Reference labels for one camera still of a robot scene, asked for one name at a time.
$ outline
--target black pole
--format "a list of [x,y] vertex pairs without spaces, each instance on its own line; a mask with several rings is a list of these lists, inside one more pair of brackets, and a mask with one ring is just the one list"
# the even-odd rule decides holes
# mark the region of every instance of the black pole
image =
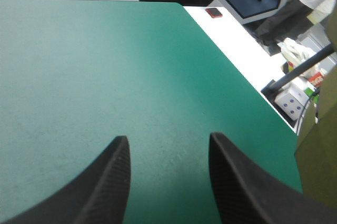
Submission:
[[329,55],[334,53],[334,49],[332,44],[326,46],[322,50],[320,50],[318,53],[316,53],[313,57],[307,59],[305,62],[297,66],[292,72],[289,72],[284,77],[279,79],[277,82],[274,82],[264,88],[262,90],[262,93],[265,93],[265,95],[275,93],[277,92],[281,87],[289,83],[291,80],[296,78],[297,76],[301,75],[311,67],[313,67],[316,63],[319,63],[321,60],[327,58]]

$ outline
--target green table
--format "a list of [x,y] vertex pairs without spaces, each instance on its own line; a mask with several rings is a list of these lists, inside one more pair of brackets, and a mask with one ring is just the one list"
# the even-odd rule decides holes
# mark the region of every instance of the green table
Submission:
[[0,221],[117,135],[131,146],[125,223],[220,223],[213,131],[301,191],[296,135],[181,6],[0,0],[0,27]]

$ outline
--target plastic bag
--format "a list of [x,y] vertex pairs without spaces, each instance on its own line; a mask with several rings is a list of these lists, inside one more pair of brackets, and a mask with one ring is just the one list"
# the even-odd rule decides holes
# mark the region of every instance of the plastic bag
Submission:
[[[302,46],[291,38],[286,38],[284,42],[280,42],[278,46],[281,48],[283,57],[297,67],[316,53],[309,47]],[[301,76],[310,78],[319,71],[319,63],[311,69],[305,71]]]

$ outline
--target white box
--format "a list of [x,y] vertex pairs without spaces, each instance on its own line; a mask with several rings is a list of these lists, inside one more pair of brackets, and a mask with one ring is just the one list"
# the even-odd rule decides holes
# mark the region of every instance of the white box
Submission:
[[275,103],[292,120],[297,120],[300,117],[308,99],[309,97],[304,93],[304,91],[292,83],[286,90],[276,96]]

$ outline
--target smartphone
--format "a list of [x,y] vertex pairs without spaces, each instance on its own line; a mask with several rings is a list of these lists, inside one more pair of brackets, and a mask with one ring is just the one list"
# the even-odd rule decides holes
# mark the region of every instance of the smartphone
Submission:
[[206,11],[212,18],[222,17],[221,12],[217,8],[207,8]]

